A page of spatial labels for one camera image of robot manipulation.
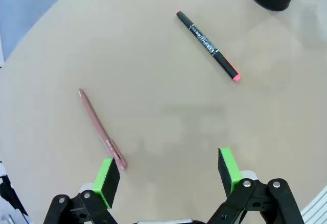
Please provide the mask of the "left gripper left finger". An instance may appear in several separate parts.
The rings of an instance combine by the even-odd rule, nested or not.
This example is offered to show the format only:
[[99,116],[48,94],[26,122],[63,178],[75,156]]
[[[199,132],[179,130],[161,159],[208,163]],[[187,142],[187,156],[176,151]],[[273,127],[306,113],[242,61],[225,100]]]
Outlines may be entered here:
[[116,223],[109,213],[120,181],[114,158],[106,158],[92,189],[75,197],[59,194],[52,199],[44,223]]

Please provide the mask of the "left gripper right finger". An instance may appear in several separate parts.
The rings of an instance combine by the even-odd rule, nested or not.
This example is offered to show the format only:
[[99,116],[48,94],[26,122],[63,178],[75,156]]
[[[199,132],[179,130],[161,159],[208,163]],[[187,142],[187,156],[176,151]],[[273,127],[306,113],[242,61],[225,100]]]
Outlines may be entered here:
[[265,223],[304,223],[287,181],[281,178],[267,184],[244,177],[230,148],[218,149],[218,171],[226,201],[208,223],[241,223],[248,212],[258,212]]

